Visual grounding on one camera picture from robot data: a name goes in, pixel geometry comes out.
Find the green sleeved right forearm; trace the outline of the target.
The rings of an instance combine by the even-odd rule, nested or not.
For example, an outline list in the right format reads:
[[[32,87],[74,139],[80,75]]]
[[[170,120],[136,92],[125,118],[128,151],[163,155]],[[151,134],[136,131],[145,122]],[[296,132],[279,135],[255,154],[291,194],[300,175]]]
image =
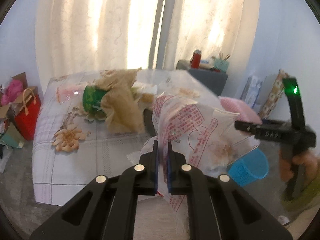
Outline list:
[[[282,196],[282,206],[286,211],[304,211],[319,205],[319,173],[315,179],[301,192],[298,198],[286,200]]]

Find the right hand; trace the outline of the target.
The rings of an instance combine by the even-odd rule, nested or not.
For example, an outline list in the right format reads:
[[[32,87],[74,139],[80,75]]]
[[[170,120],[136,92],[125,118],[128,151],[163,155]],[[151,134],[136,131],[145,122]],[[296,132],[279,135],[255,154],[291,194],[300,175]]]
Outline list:
[[[279,172],[280,178],[288,182],[293,177],[292,165],[303,165],[305,167],[304,187],[307,187],[319,172],[319,159],[311,150],[307,150],[292,158],[289,162],[283,158],[282,150],[279,151]]]

